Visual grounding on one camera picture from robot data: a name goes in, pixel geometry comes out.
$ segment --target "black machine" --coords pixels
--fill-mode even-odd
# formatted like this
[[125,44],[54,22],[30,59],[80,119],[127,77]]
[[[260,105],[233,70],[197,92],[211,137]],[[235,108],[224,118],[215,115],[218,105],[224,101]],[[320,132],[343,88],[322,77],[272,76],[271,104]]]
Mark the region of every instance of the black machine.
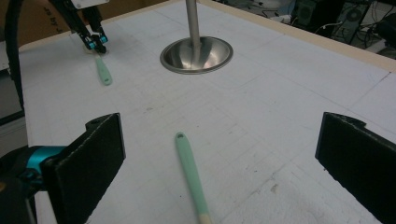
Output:
[[379,221],[396,223],[396,145],[347,116],[324,113],[315,157]]
[[125,159],[120,114],[91,120],[68,147],[22,147],[0,159],[2,224],[34,224],[46,190],[57,222],[87,221]]
[[350,44],[373,0],[297,0],[293,26]]
[[330,37],[333,26],[320,27],[335,23],[343,4],[344,0],[296,0],[291,24],[310,33]]
[[350,44],[359,30],[372,1],[346,0],[334,26],[332,39]]

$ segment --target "metal bowl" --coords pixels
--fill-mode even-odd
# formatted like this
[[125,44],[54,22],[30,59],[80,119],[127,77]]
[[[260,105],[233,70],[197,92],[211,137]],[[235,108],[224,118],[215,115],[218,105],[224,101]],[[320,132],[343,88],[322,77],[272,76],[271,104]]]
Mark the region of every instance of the metal bowl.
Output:
[[227,42],[201,36],[200,48],[194,49],[190,38],[178,40],[161,53],[161,63],[172,72],[202,74],[221,68],[233,57],[233,48]]

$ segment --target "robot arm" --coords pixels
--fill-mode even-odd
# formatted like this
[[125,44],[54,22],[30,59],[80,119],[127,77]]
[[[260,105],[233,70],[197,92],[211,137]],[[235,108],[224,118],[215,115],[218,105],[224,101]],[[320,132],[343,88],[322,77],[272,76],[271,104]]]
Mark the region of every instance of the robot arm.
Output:
[[48,192],[58,223],[86,222],[125,159],[120,114],[86,129],[67,147],[22,147],[0,158],[2,224],[36,224],[40,190]]
[[[100,15],[97,5],[107,3],[109,0],[49,0],[62,15],[67,25],[72,31],[78,33],[82,42],[87,49],[94,49],[98,53],[106,53],[106,47],[103,45],[107,42],[105,31],[102,28]],[[84,22],[78,15],[82,11],[83,17],[90,24],[91,34]]]

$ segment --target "cardboard box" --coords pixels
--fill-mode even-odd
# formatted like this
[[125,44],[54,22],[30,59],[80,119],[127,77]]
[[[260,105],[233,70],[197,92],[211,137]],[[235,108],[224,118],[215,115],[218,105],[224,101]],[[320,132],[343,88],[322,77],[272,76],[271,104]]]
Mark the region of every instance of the cardboard box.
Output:
[[[8,1],[12,0],[0,1],[0,34],[4,30]],[[105,20],[165,1],[110,0],[109,3],[102,4],[98,8]],[[19,46],[69,30],[64,19],[47,0],[23,1],[18,28]]]

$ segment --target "mint green spatula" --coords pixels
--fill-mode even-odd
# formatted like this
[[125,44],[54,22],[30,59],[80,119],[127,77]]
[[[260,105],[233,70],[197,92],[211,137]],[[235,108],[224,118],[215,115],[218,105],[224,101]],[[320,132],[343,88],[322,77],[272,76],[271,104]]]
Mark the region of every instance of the mint green spatula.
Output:
[[184,133],[176,134],[176,146],[198,212],[199,222],[200,224],[212,224],[194,156],[192,155],[189,140]]

